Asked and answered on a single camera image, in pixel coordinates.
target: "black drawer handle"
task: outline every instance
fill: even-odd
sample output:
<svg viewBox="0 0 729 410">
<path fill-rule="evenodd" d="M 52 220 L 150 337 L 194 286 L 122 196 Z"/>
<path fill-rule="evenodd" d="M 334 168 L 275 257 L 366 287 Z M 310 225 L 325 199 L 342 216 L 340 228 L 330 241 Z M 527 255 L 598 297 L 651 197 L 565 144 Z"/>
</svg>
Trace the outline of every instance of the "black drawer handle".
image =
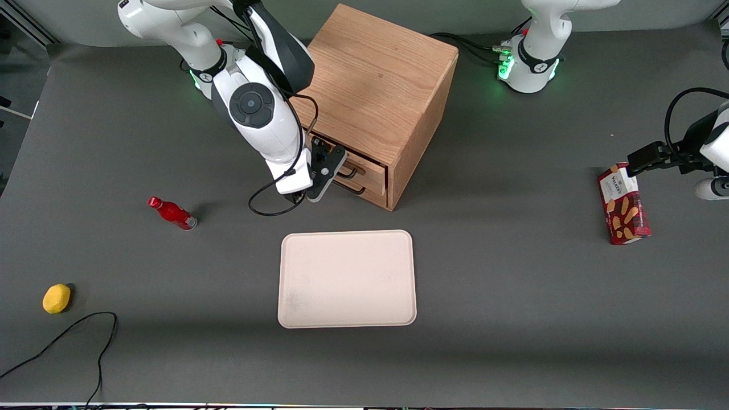
<svg viewBox="0 0 729 410">
<path fill-rule="evenodd" d="M 341 172 L 337 173 L 337 177 L 340 177 L 341 179 L 352 179 L 355 175 L 357 175 L 357 168 L 352 169 L 352 172 L 347 175 L 342 174 Z"/>
<path fill-rule="evenodd" d="M 333 182 L 335 184 L 341 186 L 342 188 L 346 189 L 347 191 L 353 193 L 354 195 L 361 195 L 361 194 L 365 193 L 365 189 L 364 188 L 362 188 L 361 190 L 355 190 L 353 188 L 348 187 L 347 185 L 344 185 L 343 183 L 341 183 L 339 181 L 333 181 Z"/>
</svg>

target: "wooden cabinet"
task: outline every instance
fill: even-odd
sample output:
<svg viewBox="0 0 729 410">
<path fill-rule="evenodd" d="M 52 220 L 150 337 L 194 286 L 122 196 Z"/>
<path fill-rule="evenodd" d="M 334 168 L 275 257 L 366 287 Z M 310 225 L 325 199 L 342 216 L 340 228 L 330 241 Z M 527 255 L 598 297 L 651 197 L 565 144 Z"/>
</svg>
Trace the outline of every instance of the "wooden cabinet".
<svg viewBox="0 0 729 410">
<path fill-rule="evenodd" d="M 350 178 L 336 180 L 394 210 L 443 117 L 458 49 L 343 4 L 308 49 L 312 134 L 349 152 L 340 174 Z M 311 102 L 292 103 L 309 124 Z"/>
</svg>

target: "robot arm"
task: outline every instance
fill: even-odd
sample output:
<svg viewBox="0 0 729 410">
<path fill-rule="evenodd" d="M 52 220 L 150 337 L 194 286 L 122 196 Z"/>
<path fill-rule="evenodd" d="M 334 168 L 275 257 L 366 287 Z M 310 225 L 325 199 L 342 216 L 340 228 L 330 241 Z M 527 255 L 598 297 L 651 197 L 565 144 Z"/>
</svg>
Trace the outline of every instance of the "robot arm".
<svg viewBox="0 0 729 410">
<path fill-rule="evenodd" d="M 520 93 L 536 93 L 554 77 L 558 55 L 572 33 L 572 21 L 566 14 L 605 9 L 620 0 L 522 0 L 521 3 L 531 13 L 529 32 L 502 42 L 502 47 L 516 52 L 504 57 L 499 79 Z"/>
<path fill-rule="evenodd" d="M 666 132 L 670 126 L 671 112 L 681 97 L 702 88 L 690 88 L 680 93 L 668 108 Z M 729 199 L 729 101 L 717 110 L 693 123 L 680 142 L 652 142 L 628 155 L 628 175 L 634 177 L 652 169 L 679 167 L 681 174 L 706 171 L 713 178 L 700 181 L 695 186 L 701 199 Z"/>
<path fill-rule="evenodd" d="M 249 23 L 256 47 L 220 47 L 206 27 L 190 23 L 210 6 L 232 9 Z M 132 34 L 166 42 L 182 55 L 198 88 L 264 158 L 280 194 L 289 199 L 294 194 L 296 200 L 304 194 L 310 201 L 321 198 L 346 151 L 317 151 L 312 163 L 288 97 L 310 85 L 314 64 L 306 47 L 260 0 L 122 0 L 118 12 Z"/>
</svg>

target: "green led light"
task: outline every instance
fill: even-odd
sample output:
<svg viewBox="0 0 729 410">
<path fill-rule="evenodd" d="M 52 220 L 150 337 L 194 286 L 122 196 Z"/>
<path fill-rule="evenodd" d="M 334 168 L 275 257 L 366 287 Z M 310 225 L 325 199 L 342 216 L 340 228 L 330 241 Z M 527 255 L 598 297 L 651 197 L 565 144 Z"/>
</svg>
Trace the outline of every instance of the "green led light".
<svg viewBox="0 0 729 410">
<path fill-rule="evenodd" d="M 505 80 L 509 78 L 509 74 L 511 74 L 511 68 L 514 66 L 514 58 L 510 55 L 509 58 L 502 63 L 502 66 L 499 67 L 499 78 L 502 80 Z"/>
<path fill-rule="evenodd" d="M 190 70 L 189 73 L 190 73 L 190 76 L 192 77 L 192 81 L 195 82 L 195 87 L 197 87 L 198 90 L 200 90 L 200 84 L 198 84 L 198 78 L 195 77 L 195 75 L 192 73 L 192 70 Z"/>
<path fill-rule="evenodd" d="M 557 72 L 557 66 L 559 65 L 559 58 L 557 58 L 557 61 L 554 62 L 554 68 L 552 69 L 552 74 L 549 74 L 549 79 L 551 80 L 554 78 L 554 74 Z"/>
</svg>

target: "red soda bottle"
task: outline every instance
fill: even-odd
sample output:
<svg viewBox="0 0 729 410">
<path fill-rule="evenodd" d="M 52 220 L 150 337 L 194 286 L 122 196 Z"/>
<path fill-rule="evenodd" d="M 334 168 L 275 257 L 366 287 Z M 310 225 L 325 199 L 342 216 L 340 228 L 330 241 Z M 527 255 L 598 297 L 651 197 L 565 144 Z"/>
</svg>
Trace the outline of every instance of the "red soda bottle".
<svg viewBox="0 0 729 410">
<path fill-rule="evenodd" d="M 179 226 L 181 229 L 189 231 L 198 226 L 198 220 L 174 202 L 163 201 L 153 196 L 147 203 L 156 209 L 164 220 Z"/>
</svg>

